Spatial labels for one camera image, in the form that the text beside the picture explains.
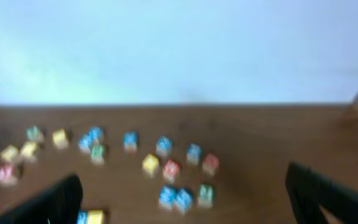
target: yellow cube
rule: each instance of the yellow cube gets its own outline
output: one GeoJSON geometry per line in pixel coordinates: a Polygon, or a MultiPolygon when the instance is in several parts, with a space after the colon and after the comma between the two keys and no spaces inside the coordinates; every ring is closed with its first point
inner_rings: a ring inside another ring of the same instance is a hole
{"type": "Polygon", "coordinates": [[[55,131],[52,134],[53,143],[58,149],[64,149],[67,148],[69,145],[67,134],[64,129],[60,129],[58,131],[55,131]]]}
{"type": "Polygon", "coordinates": [[[38,144],[36,142],[26,141],[20,151],[20,154],[23,158],[34,161],[36,160],[35,153],[38,149],[38,144]]]}
{"type": "Polygon", "coordinates": [[[12,162],[19,155],[19,150],[15,146],[8,146],[1,152],[1,159],[7,162],[12,162]]]}
{"type": "Polygon", "coordinates": [[[153,176],[156,171],[158,170],[158,167],[160,165],[158,159],[149,154],[146,156],[146,158],[143,160],[143,170],[148,174],[153,176]]]}
{"type": "Polygon", "coordinates": [[[103,224],[105,221],[104,213],[102,210],[88,211],[86,224],[103,224]]]}

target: blue cube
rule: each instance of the blue cube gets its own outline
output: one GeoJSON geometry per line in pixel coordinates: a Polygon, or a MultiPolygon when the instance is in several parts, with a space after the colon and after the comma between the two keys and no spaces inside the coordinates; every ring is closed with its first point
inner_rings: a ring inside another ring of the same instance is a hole
{"type": "Polygon", "coordinates": [[[160,192],[160,206],[171,210],[175,199],[176,190],[172,187],[163,186],[160,192]]]}
{"type": "Polygon", "coordinates": [[[174,204],[182,214],[185,214],[191,208],[193,198],[186,189],[181,189],[175,197],[174,204]]]}
{"type": "Polygon", "coordinates": [[[87,216],[88,216],[88,212],[79,211],[78,212],[77,224],[86,224],[87,216]]]}
{"type": "Polygon", "coordinates": [[[196,144],[190,144],[187,151],[187,163],[198,165],[201,159],[201,148],[196,144]]]}
{"type": "Polygon", "coordinates": [[[91,137],[87,134],[85,134],[79,141],[78,141],[78,147],[80,148],[80,150],[82,152],[87,152],[90,153],[91,152],[91,148],[92,148],[92,142],[93,140],[91,139],[91,137]]]}
{"type": "Polygon", "coordinates": [[[125,151],[136,151],[137,150],[137,135],[135,132],[125,133],[124,149],[125,149],[125,151]]]}
{"type": "Polygon", "coordinates": [[[162,136],[157,141],[157,155],[162,157],[167,157],[171,154],[171,150],[172,150],[172,141],[169,138],[162,136]]]}
{"type": "Polygon", "coordinates": [[[97,143],[100,143],[103,140],[104,133],[101,128],[93,127],[89,131],[89,136],[92,139],[92,141],[96,141],[97,143]]]}

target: cube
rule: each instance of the cube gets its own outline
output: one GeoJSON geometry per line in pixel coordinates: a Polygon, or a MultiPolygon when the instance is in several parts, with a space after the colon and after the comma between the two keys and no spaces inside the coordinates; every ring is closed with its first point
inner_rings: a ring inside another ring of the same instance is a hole
{"type": "Polygon", "coordinates": [[[179,175],[179,165],[172,160],[169,160],[163,168],[163,177],[169,183],[174,183],[175,179],[179,175]]]}
{"type": "Polygon", "coordinates": [[[201,148],[196,144],[190,144],[187,151],[187,163],[191,165],[198,165],[201,159],[201,148]]]}
{"type": "Polygon", "coordinates": [[[44,141],[44,135],[36,126],[28,128],[26,134],[28,140],[35,141],[37,143],[42,143],[44,141]]]}
{"type": "Polygon", "coordinates": [[[106,216],[102,210],[90,210],[86,217],[86,224],[105,224],[106,216]]]}
{"type": "Polygon", "coordinates": [[[57,149],[66,149],[69,146],[67,133],[64,129],[55,131],[52,134],[53,143],[57,149]]]}
{"type": "Polygon", "coordinates": [[[172,141],[169,138],[162,136],[157,141],[156,150],[157,150],[157,155],[161,157],[169,156],[172,150],[172,141]]]}
{"type": "Polygon", "coordinates": [[[92,149],[92,139],[88,134],[85,134],[79,141],[78,141],[78,148],[81,152],[90,154],[92,149]]]}
{"type": "Polygon", "coordinates": [[[135,132],[125,133],[125,135],[124,135],[124,150],[126,152],[136,152],[136,150],[137,150],[137,135],[135,132]]]}
{"type": "Polygon", "coordinates": [[[86,224],[86,219],[88,217],[88,212],[86,211],[79,211],[78,218],[76,224],[86,224]]]}
{"type": "Polygon", "coordinates": [[[106,153],[106,149],[103,145],[95,145],[91,151],[91,162],[95,165],[103,165],[104,164],[104,155],[106,153]]]}
{"type": "Polygon", "coordinates": [[[0,165],[0,186],[10,187],[16,185],[20,171],[13,163],[0,165]]]}
{"type": "Polygon", "coordinates": [[[149,177],[154,177],[156,175],[156,173],[158,172],[159,166],[160,166],[160,163],[159,163],[158,159],[151,154],[147,155],[142,163],[143,171],[149,177]]]}
{"type": "Polygon", "coordinates": [[[168,210],[172,210],[173,201],[175,199],[176,194],[177,191],[174,188],[163,186],[160,192],[160,200],[159,200],[160,207],[168,210]]]}
{"type": "Polygon", "coordinates": [[[193,199],[189,191],[181,189],[175,197],[174,205],[180,213],[185,214],[193,204],[193,199]]]}
{"type": "Polygon", "coordinates": [[[201,184],[198,191],[198,206],[200,208],[211,208],[214,199],[214,189],[208,184],[201,184]]]}
{"type": "Polygon", "coordinates": [[[212,154],[208,154],[203,162],[203,171],[210,176],[215,175],[217,169],[219,167],[219,161],[216,156],[212,154]]]}
{"type": "Polygon", "coordinates": [[[18,148],[15,146],[8,146],[6,149],[2,150],[0,153],[1,159],[5,162],[11,162],[17,164],[21,161],[18,148]]]}
{"type": "Polygon", "coordinates": [[[39,146],[35,141],[26,141],[20,151],[20,156],[27,162],[37,162],[39,146]]]}
{"type": "Polygon", "coordinates": [[[89,131],[89,136],[94,144],[101,144],[104,139],[103,130],[99,127],[93,127],[89,131]]]}

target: light blue wall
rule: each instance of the light blue wall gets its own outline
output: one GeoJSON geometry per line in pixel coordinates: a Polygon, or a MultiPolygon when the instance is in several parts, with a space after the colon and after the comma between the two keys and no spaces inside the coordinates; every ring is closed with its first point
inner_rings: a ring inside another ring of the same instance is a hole
{"type": "Polygon", "coordinates": [[[0,105],[350,102],[355,0],[0,0],[0,105]]]}

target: yellow block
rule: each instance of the yellow block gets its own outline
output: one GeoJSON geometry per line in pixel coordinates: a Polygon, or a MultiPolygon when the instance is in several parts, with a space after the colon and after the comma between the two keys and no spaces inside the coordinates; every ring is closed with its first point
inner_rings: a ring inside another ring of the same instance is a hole
{"type": "Polygon", "coordinates": [[[60,129],[58,131],[55,131],[52,135],[53,137],[53,142],[54,143],[57,143],[57,142],[60,142],[62,140],[66,140],[66,132],[64,129],[60,129]]]}
{"type": "Polygon", "coordinates": [[[19,150],[10,145],[1,152],[1,158],[5,161],[11,161],[14,157],[19,154],[19,150]]]}
{"type": "Polygon", "coordinates": [[[31,157],[34,155],[35,150],[37,150],[38,144],[34,141],[26,141],[22,147],[21,154],[25,157],[31,157]]]}
{"type": "Polygon", "coordinates": [[[103,223],[104,223],[104,213],[102,210],[88,211],[86,224],[103,224],[103,223]]]}
{"type": "Polygon", "coordinates": [[[158,159],[151,154],[147,155],[146,158],[143,160],[143,169],[149,173],[153,173],[153,171],[158,167],[158,165],[158,159]]]}

